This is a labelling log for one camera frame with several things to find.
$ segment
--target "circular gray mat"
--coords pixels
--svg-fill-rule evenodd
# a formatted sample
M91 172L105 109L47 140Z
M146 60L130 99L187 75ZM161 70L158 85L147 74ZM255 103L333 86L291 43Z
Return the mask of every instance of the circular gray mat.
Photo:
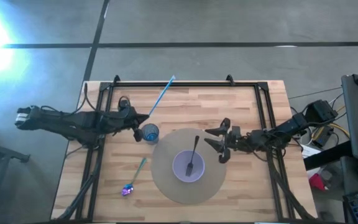
M203 176L193 183L177 179L172 171L173 158L183 150L193 150L194 138L200 136L196 151L205 162ZM216 138L199 129L179 129L160 139L153 152L151 171L153 180L167 198L184 204L201 203L218 192L226 176L226 165L218 161L218 153L204 141Z

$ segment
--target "blue plastic cup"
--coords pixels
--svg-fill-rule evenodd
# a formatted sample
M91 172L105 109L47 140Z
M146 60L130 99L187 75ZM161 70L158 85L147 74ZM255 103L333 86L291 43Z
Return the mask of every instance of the blue plastic cup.
M149 144L157 144L158 143L158 135L160 134L160 130L155 124L146 124L142 128L143 131L143 139Z

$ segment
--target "blue chopstick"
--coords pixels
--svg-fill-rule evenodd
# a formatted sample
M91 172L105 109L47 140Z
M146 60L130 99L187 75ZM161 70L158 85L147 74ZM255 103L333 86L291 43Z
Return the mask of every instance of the blue chopstick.
M171 85L171 83L176 79L175 75L172 75L171 79L169 80L168 84L166 85L166 87L162 90L160 96L157 98L157 102L155 102L152 110L149 113L149 116L153 113L155 107L158 105L158 103L160 102L162 96L164 95L165 91L168 89L168 87Z

